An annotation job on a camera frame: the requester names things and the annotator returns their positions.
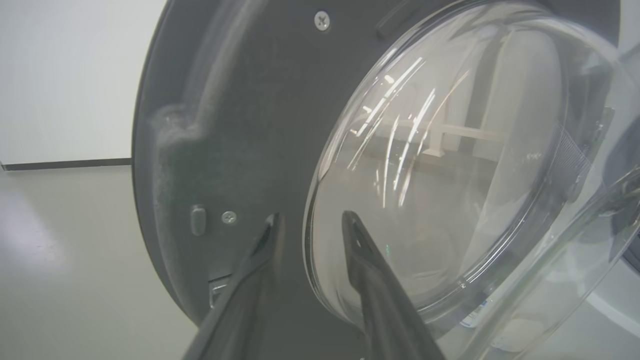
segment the floor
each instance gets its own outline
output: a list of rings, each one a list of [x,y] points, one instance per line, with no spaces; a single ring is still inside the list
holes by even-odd
[[[0,173],[0,359],[180,359],[129,167]]]

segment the washer door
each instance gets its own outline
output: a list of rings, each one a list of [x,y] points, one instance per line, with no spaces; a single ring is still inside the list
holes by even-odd
[[[416,26],[319,161],[305,233],[318,298],[367,322],[340,226],[354,211],[449,357],[525,352],[637,234],[637,99],[611,44],[531,3]]]
[[[364,357],[340,231],[354,211],[447,358],[543,339],[638,218],[639,93],[601,37],[619,4],[563,4],[170,1],[133,171],[176,303],[201,324],[279,213],[260,356]]]

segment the dark gray plastic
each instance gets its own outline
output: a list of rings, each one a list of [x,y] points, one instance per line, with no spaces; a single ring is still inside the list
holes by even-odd
[[[225,292],[200,325],[184,360],[250,360],[259,354],[269,297],[276,293],[282,267],[284,222],[279,214],[266,220],[253,249],[236,269]]]

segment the white wall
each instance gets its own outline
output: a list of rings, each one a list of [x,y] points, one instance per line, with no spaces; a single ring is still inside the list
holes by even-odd
[[[0,161],[128,158],[164,0],[0,0]]]

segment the baseboard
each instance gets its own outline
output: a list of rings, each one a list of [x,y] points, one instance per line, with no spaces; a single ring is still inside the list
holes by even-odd
[[[77,161],[54,161],[50,163],[25,163],[3,165],[4,171],[42,170],[48,168],[75,168],[75,167],[112,167],[131,165],[131,158],[99,159]]]

